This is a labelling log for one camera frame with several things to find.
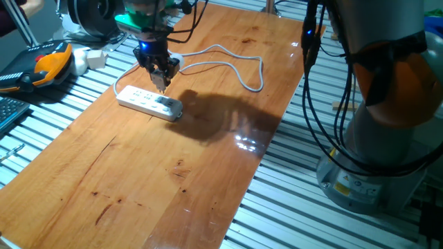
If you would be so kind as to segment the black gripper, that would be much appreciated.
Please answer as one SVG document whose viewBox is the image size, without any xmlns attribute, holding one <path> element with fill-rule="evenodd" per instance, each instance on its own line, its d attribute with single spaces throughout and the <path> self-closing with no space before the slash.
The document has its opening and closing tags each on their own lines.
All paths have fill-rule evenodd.
<svg viewBox="0 0 443 249">
<path fill-rule="evenodd" d="M 160 38 L 152 41 L 138 41 L 138 46 L 133 50 L 138 65 L 143 68 L 150 80 L 154 65 L 158 68 L 166 68 L 164 71 L 165 85 L 170 85 L 172 78 L 180 70 L 180 60 L 170 57 L 168 53 L 168 41 Z"/>
</svg>

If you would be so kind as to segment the bare person hand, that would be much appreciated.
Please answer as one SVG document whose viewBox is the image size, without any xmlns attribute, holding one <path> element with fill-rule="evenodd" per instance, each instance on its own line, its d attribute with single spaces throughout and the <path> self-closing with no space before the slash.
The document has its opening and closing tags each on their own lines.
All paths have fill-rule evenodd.
<svg viewBox="0 0 443 249">
<path fill-rule="evenodd" d="M 44 3 L 44 0 L 26 0 L 26 2 L 21 5 L 21 9 L 27 17 L 32 17 L 43 9 Z"/>
</svg>

